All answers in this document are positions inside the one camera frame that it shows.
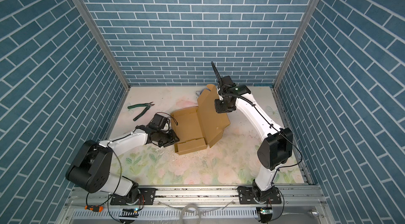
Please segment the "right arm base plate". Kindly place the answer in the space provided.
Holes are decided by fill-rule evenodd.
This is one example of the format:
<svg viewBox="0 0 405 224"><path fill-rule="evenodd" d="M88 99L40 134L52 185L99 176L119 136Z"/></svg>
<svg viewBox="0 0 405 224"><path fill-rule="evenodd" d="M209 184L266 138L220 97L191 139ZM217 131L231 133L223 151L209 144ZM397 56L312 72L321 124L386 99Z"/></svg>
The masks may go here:
<svg viewBox="0 0 405 224"><path fill-rule="evenodd" d="M267 191L260 191L258 187L237 187L239 203L241 205L253 204L281 204L281 194L277 187L272 187Z"/></svg>

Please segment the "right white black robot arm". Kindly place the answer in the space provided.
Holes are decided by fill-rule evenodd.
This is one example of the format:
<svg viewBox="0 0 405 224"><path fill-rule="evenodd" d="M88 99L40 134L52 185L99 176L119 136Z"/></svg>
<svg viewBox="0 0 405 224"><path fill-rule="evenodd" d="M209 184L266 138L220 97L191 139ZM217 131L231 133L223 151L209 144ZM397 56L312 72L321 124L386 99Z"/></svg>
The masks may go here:
<svg viewBox="0 0 405 224"><path fill-rule="evenodd" d="M252 193L256 201L265 202L276 191L276 173L285 167L293 153L293 133L289 128L281 128L265 113L247 86L236 85L230 76L217 74L216 77L219 95L219 99L215 100L216 112L241 111L262 138L257 150L261 167L253 181Z"/></svg>

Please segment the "brown cardboard box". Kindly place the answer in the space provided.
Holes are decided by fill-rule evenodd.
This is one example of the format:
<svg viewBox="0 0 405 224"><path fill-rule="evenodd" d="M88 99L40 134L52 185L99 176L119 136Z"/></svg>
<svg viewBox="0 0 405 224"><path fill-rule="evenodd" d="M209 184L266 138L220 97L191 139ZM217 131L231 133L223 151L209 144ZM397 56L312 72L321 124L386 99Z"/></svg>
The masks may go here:
<svg viewBox="0 0 405 224"><path fill-rule="evenodd" d="M215 145L231 124L228 115L217 113L215 101L219 99L215 85L209 84L197 98L198 106L172 112L173 130L179 142L175 153L184 155Z"/></svg>

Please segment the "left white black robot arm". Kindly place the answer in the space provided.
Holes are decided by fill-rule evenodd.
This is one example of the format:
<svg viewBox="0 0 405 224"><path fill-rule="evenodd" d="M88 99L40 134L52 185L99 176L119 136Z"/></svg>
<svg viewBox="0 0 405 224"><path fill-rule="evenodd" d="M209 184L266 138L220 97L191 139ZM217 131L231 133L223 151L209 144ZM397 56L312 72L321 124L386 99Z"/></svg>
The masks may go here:
<svg viewBox="0 0 405 224"><path fill-rule="evenodd" d="M145 126L136 126L135 130L119 137L95 142L86 141L79 149L65 177L68 181L81 187L88 193L107 192L112 196L124 198L126 204L139 201L139 185L122 175L110 171L113 157L147 144L165 148L179 142L171 123L178 125L171 115L163 116L161 112L154 115Z"/></svg>

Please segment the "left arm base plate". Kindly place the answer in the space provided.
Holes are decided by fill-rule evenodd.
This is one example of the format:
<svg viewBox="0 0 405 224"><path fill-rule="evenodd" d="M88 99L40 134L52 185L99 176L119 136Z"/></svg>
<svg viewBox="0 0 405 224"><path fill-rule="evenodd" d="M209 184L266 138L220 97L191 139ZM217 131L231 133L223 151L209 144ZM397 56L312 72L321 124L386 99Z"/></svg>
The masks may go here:
<svg viewBox="0 0 405 224"><path fill-rule="evenodd" d="M156 191L156 188L136 188L126 196L114 195L110 203L113 206L153 205Z"/></svg>

